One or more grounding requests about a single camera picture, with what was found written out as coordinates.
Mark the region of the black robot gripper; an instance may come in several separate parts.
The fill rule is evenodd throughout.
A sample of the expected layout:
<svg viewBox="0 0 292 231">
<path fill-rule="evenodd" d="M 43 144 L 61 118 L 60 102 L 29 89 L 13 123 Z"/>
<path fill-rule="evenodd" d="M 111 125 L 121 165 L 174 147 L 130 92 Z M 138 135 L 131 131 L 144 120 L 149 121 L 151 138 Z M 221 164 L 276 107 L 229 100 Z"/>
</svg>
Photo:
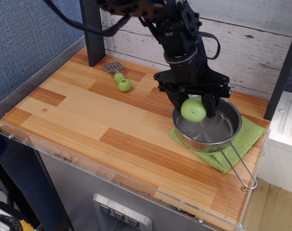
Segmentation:
<svg viewBox="0 0 292 231">
<path fill-rule="evenodd" d="M 215 116 L 219 97 L 229 98 L 229 77 L 209 68 L 207 59 L 196 54 L 186 60 L 168 60 L 170 70 L 158 72 L 154 79 L 159 90 L 165 91 L 169 100 L 180 113 L 188 94 L 202 95 L 201 101 L 208 118 Z"/>
</svg>

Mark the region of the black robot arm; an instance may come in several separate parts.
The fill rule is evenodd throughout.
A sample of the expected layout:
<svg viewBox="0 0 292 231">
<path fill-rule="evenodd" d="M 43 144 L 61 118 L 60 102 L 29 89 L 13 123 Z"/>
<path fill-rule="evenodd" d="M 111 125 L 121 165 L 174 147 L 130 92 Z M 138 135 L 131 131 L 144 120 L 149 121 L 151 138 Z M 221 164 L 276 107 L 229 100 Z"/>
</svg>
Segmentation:
<svg viewBox="0 0 292 231">
<path fill-rule="evenodd" d="M 217 37 L 199 31 L 199 13 L 186 0 L 98 0 L 96 5 L 113 15 L 137 17 L 163 47 L 170 70 L 154 79 L 176 110 L 190 95 L 199 95 L 207 117 L 213 117 L 220 98 L 230 97 L 229 77 L 209 68 L 202 40 Z"/>
</svg>

